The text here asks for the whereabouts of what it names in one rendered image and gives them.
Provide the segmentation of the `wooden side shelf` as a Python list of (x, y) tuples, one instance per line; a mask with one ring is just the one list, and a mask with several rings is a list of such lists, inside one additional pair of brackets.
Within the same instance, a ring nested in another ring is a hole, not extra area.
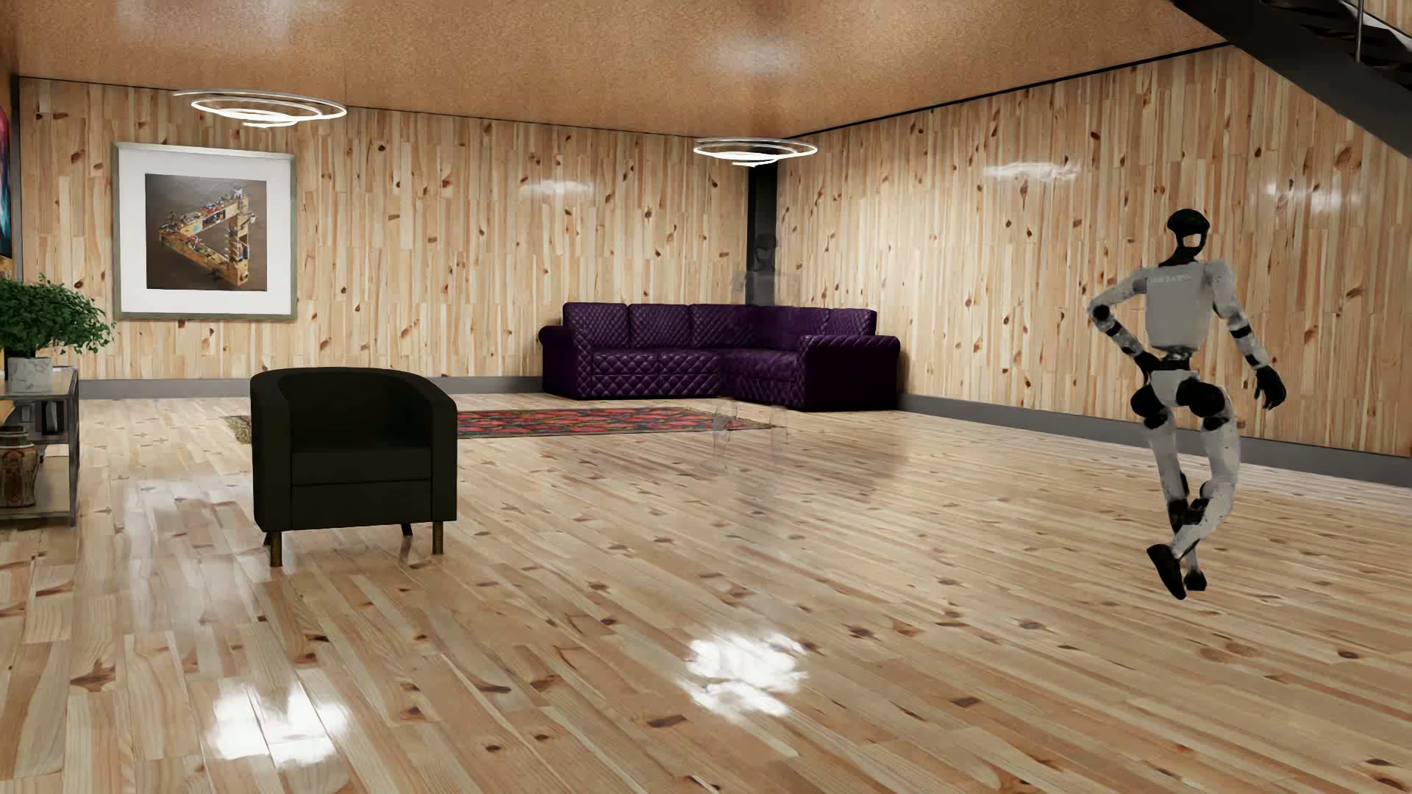
[(76, 526), (79, 513), (79, 374), (73, 366), (54, 366), (49, 391), (10, 394), (0, 383), (0, 425), (23, 425), (38, 446), (37, 504), (0, 509), (0, 524), (65, 519)]

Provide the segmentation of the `grey robot torso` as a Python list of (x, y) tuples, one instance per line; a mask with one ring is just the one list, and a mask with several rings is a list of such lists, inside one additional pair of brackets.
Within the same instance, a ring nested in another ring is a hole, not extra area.
[(1209, 266), (1185, 261), (1145, 275), (1145, 332), (1163, 359), (1190, 359), (1209, 338), (1214, 301)]

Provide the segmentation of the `framed puzzle art picture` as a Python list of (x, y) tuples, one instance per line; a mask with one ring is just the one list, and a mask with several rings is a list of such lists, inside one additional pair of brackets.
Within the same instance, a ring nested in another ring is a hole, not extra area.
[(292, 321), (289, 153), (114, 143), (113, 315)]

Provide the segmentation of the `clear glass table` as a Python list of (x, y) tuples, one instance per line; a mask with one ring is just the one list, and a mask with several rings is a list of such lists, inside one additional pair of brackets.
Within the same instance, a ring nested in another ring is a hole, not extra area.
[(741, 414), (741, 405), (743, 403), (734, 398), (717, 398), (713, 403), (710, 435), (717, 459), (727, 456), (731, 434), (744, 431), (768, 431), (771, 452), (781, 454), (789, 439), (788, 408), (771, 404), (767, 418), (750, 418)]

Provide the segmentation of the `purple quilted corner sofa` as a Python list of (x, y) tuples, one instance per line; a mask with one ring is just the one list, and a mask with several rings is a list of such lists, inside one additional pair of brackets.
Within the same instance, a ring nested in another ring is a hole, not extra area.
[(861, 308), (566, 302), (538, 333), (542, 386), (578, 400), (894, 408), (901, 343), (875, 325)]

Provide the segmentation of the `brown patterned vase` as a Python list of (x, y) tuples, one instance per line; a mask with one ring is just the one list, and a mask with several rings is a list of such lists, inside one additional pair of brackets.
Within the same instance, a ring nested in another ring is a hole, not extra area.
[(0, 425), (0, 509), (28, 509), (37, 504), (38, 446), (23, 425)]

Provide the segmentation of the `black staircase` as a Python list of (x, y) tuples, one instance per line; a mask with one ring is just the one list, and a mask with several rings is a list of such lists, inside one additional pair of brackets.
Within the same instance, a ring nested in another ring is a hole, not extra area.
[(1169, 0), (1412, 158), (1412, 0)]

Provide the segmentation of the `red patterned rug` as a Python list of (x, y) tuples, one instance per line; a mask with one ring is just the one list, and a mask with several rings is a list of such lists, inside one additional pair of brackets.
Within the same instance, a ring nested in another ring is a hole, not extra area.
[(710, 431), (712, 413), (685, 407), (476, 408), (456, 417), (459, 438), (621, 435)]

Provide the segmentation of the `black robot head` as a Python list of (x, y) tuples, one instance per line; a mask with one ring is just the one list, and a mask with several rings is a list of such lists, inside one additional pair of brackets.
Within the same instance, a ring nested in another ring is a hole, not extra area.
[(1166, 222), (1168, 230), (1176, 236), (1176, 247), (1171, 256), (1159, 261), (1159, 267), (1187, 264), (1196, 261), (1199, 253), (1209, 239), (1210, 222), (1196, 209), (1183, 208), (1173, 211)]

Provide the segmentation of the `right robot leg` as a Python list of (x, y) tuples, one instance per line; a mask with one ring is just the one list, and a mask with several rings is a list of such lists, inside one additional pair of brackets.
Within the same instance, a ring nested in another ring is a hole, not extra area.
[(1180, 533), (1190, 503), (1190, 489), (1180, 469), (1176, 425), (1172, 408), (1180, 405), (1176, 393), (1182, 383), (1197, 379), (1195, 372), (1163, 369), (1151, 374), (1131, 398), (1131, 408), (1142, 417), (1144, 438), (1154, 452), (1162, 497), (1173, 533)]

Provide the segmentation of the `green potted plant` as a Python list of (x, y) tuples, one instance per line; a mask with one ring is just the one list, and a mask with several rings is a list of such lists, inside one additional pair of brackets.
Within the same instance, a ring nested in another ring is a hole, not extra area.
[(0, 277), (0, 350), (10, 394), (49, 391), (52, 365), (40, 353), (97, 352), (113, 340), (113, 324), (95, 300), (40, 275), (34, 283)]

